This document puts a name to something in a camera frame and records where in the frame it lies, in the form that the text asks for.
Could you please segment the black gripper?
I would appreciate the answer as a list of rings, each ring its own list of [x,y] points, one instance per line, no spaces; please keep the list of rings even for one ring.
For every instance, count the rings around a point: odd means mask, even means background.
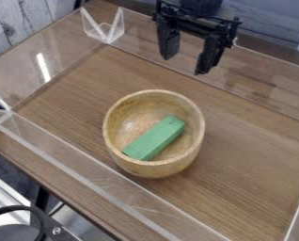
[[[204,39],[195,74],[207,74],[219,64],[224,48],[231,48],[236,39],[239,16],[217,14],[223,0],[156,0],[152,20],[157,24],[160,55],[170,59],[180,50],[180,36],[185,32]]]

